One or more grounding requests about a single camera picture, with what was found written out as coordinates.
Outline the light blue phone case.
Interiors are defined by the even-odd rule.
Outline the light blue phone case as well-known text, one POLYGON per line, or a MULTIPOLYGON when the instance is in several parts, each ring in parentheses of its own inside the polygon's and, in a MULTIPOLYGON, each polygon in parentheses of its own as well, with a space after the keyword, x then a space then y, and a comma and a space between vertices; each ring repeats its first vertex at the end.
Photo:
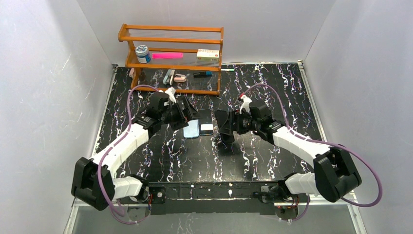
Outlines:
POLYGON ((185 139, 198 138, 199 132, 199 120, 191 120, 188 122, 188 126, 183 128, 183 136, 185 139))

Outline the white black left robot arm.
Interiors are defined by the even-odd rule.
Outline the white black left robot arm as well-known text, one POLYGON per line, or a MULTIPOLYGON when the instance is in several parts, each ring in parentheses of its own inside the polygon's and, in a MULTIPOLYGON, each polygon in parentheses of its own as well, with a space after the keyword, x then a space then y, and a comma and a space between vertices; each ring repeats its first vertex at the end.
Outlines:
POLYGON ((144 112, 137 114, 114 142, 93 157, 76 162, 71 194, 99 211, 120 198, 142 197, 148 182, 138 175, 116 178, 117 169, 163 125, 176 131, 199 118, 186 96, 155 92, 144 112))

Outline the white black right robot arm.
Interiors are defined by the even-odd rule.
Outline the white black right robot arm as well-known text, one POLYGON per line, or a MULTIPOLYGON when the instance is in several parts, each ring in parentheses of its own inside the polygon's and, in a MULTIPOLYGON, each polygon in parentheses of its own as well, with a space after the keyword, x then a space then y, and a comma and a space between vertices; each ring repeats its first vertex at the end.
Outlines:
POLYGON ((279 181, 275 189, 277 196, 313 194, 336 202, 362 184, 348 152, 339 146, 314 143, 291 133, 285 124, 273 119, 271 110, 263 101, 244 104, 240 110, 216 110, 214 114, 222 142, 233 143, 235 133, 252 132, 300 157, 314 169, 311 174, 290 174, 279 181))

